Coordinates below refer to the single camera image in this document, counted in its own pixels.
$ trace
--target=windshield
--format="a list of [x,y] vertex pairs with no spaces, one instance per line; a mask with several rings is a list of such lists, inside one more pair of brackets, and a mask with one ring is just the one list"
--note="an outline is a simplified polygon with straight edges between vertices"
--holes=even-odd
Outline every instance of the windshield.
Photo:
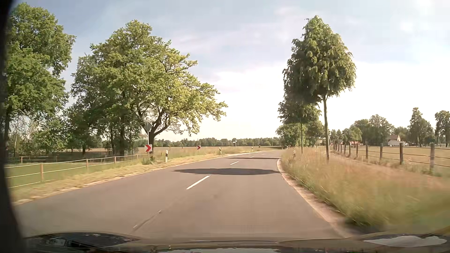
[[446,243],[448,11],[16,1],[2,137],[22,236]]

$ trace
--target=road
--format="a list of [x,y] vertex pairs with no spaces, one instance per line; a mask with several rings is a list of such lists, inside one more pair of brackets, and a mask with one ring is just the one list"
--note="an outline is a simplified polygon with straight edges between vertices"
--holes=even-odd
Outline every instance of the road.
[[283,179],[282,151],[125,177],[15,207],[25,236],[103,231],[158,240],[338,238]]

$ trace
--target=black car hood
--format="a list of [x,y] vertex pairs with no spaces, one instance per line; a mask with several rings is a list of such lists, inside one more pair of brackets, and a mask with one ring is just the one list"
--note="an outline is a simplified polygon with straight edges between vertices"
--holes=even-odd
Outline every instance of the black car hood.
[[376,233],[344,239],[275,240],[261,238],[191,238],[173,243],[103,232],[70,231],[26,238],[31,252],[170,252],[170,253],[340,253],[450,252],[450,237],[439,234]]

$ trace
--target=road curb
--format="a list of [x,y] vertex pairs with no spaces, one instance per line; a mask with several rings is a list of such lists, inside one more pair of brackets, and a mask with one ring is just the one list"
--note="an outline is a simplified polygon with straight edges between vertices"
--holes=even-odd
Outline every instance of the road curb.
[[346,224],[345,215],[343,215],[338,210],[324,203],[308,189],[300,186],[296,182],[295,177],[289,175],[287,172],[283,170],[283,167],[281,166],[281,159],[278,159],[277,167],[284,180],[297,191],[297,193],[312,207],[312,209],[316,212],[316,214],[320,218],[322,218],[331,225],[331,227],[336,231],[336,233],[338,233],[343,238],[364,234],[358,231],[357,228],[351,227],[348,224]]

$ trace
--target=white house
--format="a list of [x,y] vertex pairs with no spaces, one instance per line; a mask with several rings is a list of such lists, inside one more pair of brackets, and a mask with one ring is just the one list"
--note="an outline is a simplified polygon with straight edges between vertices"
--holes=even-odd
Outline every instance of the white house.
[[391,135],[387,139],[388,146],[400,146],[400,143],[403,143],[403,145],[406,146],[405,142],[400,140],[400,135]]

